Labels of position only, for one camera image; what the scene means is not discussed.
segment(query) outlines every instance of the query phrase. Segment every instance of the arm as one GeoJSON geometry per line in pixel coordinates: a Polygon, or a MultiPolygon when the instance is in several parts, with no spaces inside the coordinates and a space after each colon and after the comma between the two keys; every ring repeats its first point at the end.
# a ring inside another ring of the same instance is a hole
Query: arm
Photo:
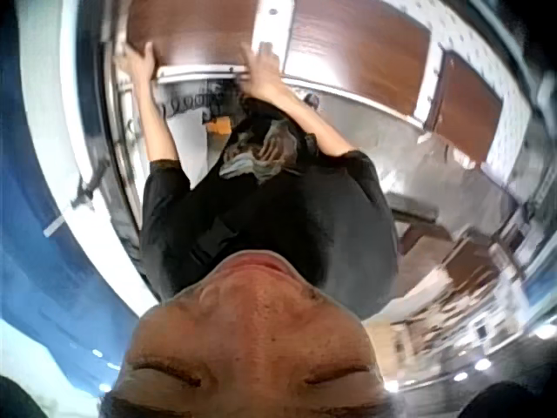
{"type": "Polygon", "coordinates": [[[152,43],[148,42],[145,45],[143,56],[126,45],[124,55],[116,57],[116,62],[118,67],[131,77],[147,145],[147,158],[149,161],[160,159],[179,161],[171,132],[160,116],[151,93],[151,77],[155,71],[152,43]]]}
{"type": "Polygon", "coordinates": [[[270,44],[261,44],[257,56],[247,46],[243,46],[243,51],[251,75],[242,84],[246,94],[278,107],[304,131],[314,134],[325,155],[338,157],[356,149],[286,86],[280,78],[279,59],[272,53],[270,44]]]}

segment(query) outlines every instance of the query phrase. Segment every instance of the perforated panel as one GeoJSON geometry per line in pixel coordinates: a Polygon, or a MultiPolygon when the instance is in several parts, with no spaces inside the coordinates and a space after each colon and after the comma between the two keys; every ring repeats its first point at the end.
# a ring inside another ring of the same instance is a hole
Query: perforated panel
{"type": "Polygon", "coordinates": [[[414,117],[425,121],[437,88],[443,50],[456,51],[503,100],[503,109],[487,155],[490,173],[507,182],[522,146],[531,109],[513,76],[486,41],[439,0],[384,0],[432,32],[426,72],[414,117]]]}

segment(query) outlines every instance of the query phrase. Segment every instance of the wooden cabinet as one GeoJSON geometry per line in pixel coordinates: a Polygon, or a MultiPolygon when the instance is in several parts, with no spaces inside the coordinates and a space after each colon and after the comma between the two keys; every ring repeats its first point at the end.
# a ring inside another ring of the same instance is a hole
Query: wooden cabinet
{"type": "Polygon", "coordinates": [[[426,129],[481,163],[495,137],[501,109],[500,98],[480,75],[456,53],[446,52],[426,129]]]}
{"type": "Polygon", "coordinates": [[[429,38],[380,0],[297,0],[285,73],[412,115],[429,38]]]}
{"type": "Polygon", "coordinates": [[[152,40],[162,65],[242,64],[256,9],[257,0],[133,0],[127,38],[138,49],[152,40]]]}

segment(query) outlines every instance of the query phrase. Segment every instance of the ceiling light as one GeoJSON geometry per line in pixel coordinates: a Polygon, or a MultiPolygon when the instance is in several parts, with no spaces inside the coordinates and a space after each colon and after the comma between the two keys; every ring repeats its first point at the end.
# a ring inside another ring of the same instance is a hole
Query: ceiling light
{"type": "Polygon", "coordinates": [[[113,370],[120,371],[120,366],[118,364],[108,362],[106,363],[106,365],[113,370]]]}
{"type": "Polygon", "coordinates": [[[396,394],[399,391],[399,383],[397,381],[386,381],[385,389],[387,392],[396,394]]]}
{"type": "Polygon", "coordinates": [[[110,392],[112,390],[112,387],[111,387],[111,385],[108,385],[106,383],[101,383],[100,385],[98,385],[98,389],[101,392],[107,393],[107,392],[110,392]]]}
{"type": "Polygon", "coordinates": [[[488,370],[490,367],[491,367],[491,361],[489,361],[488,359],[481,359],[478,360],[478,362],[473,368],[475,368],[480,372],[483,372],[484,370],[488,370]]]}
{"type": "Polygon", "coordinates": [[[557,334],[557,327],[553,324],[540,325],[534,329],[534,334],[542,340],[549,340],[557,334]]]}
{"type": "Polygon", "coordinates": [[[460,372],[456,376],[454,376],[454,381],[463,381],[468,377],[467,372],[460,372]]]}

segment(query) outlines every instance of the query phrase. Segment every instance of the closed eye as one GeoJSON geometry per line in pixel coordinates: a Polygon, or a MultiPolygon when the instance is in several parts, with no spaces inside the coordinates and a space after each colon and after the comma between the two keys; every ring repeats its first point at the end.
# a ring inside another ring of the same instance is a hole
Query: closed eye
{"type": "Polygon", "coordinates": [[[350,374],[362,373],[362,372],[369,373],[370,372],[369,366],[352,366],[346,368],[336,368],[325,372],[319,372],[304,379],[304,383],[306,385],[319,385],[320,383],[325,383],[328,381],[336,381],[337,379],[341,379],[350,374]]]}
{"type": "Polygon", "coordinates": [[[158,372],[175,377],[193,388],[201,388],[201,379],[184,371],[181,364],[173,359],[144,359],[131,365],[133,370],[157,370],[158,372]]]}

